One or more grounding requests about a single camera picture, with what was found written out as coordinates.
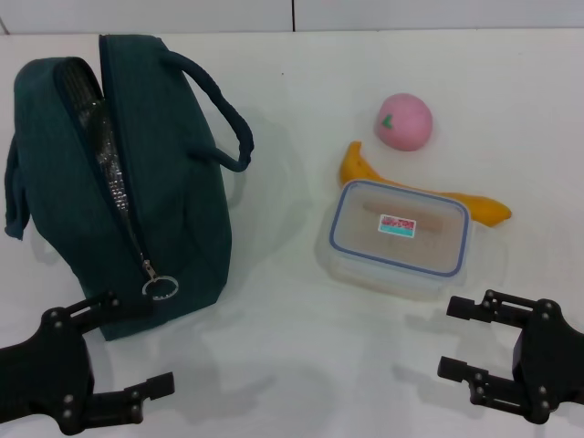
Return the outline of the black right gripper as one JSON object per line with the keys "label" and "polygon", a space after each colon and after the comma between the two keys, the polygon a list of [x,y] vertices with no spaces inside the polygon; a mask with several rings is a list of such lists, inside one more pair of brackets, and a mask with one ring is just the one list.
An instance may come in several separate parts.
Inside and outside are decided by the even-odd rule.
{"label": "black right gripper", "polygon": [[564,319],[558,303],[487,289],[478,303],[452,296],[446,310],[460,319],[523,319],[513,353],[513,379],[441,357],[437,374],[465,381],[470,403],[543,424],[560,404],[583,403],[583,334]]}

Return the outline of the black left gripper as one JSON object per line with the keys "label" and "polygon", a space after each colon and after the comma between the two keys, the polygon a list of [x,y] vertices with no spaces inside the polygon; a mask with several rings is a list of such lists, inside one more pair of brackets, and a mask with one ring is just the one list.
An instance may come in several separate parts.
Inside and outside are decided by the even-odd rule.
{"label": "black left gripper", "polygon": [[[1,422],[43,414],[55,420],[61,432],[80,433],[83,405],[93,388],[80,327],[102,327],[152,314],[149,297],[128,304],[112,291],[43,313],[33,336],[1,349]],[[94,394],[92,415],[139,418],[144,401],[174,392],[174,375],[167,372],[122,391]]]}

